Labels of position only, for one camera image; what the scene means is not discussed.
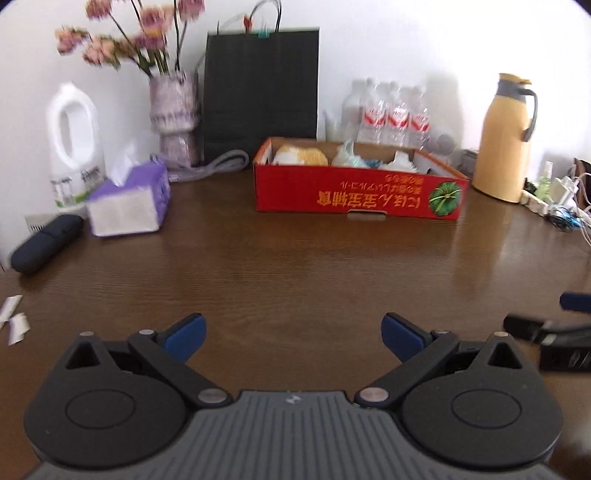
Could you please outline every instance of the red cardboard box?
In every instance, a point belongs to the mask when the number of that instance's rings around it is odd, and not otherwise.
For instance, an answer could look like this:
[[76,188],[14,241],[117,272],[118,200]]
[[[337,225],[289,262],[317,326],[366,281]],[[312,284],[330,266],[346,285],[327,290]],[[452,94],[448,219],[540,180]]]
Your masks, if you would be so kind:
[[254,159],[256,209],[259,212],[348,213],[457,220],[463,207],[468,178],[420,151],[385,145],[355,144],[355,153],[386,163],[397,150],[408,152],[418,174],[365,168],[271,165],[283,145],[318,148],[329,159],[336,142],[272,137]]

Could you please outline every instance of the white paper scrap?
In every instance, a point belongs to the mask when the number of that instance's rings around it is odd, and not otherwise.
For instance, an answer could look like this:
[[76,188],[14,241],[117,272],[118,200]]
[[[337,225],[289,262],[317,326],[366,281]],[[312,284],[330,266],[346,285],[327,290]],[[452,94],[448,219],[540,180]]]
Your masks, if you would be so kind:
[[8,345],[14,345],[25,338],[25,333],[31,330],[24,313],[18,313],[10,319],[10,334],[8,336]]
[[4,305],[2,305],[2,309],[0,310],[0,330],[17,309],[18,302],[21,301],[21,298],[22,295],[15,295],[4,300]]

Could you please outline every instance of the yellow thermos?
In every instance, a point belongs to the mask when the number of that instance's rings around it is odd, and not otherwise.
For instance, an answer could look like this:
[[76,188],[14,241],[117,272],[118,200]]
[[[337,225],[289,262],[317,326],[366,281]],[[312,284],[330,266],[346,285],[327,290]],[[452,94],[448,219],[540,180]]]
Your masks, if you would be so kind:
[[[529,80],[501,73],[499,88],[482,128],[472,185],[491,197],[517,203],[530,163],[530,140],[538,117],[538,97]],[[525,97],[534,97],[530,120]]]

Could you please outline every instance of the black paper bag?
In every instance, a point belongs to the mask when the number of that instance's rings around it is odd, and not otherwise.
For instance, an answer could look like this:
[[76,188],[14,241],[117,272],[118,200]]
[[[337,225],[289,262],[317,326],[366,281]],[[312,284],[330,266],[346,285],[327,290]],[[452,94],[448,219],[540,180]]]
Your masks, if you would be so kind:
[[319,31],[207,37],[203,98],[206,161],[267,137],[315,138]]

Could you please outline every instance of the wooden table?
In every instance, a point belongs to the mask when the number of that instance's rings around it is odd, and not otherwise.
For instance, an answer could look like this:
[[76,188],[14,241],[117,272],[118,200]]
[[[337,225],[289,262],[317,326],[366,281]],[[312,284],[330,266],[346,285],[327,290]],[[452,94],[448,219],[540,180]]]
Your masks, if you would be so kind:
[[[256,213],[250,172],[174,186],[161,233],[86,234],[35,277],[0,277],[1,299],[23,294],[32,326],[11,347],[8,329],[0,333],[0,478],[37,464],[23,412],[81,331],[124,339],[202,312],[208,338],[189,365],[232,394],[352,395],[397,364],[380,339],[386,312],[473,340],[499,330],[509,311],[585,319],[562,312],[558,298],[591,291],[590,252],[579,233],[474,191],[458,223],[366,222]],[[546,378],[565,418],[553,466],[588,480],[591,376]]]

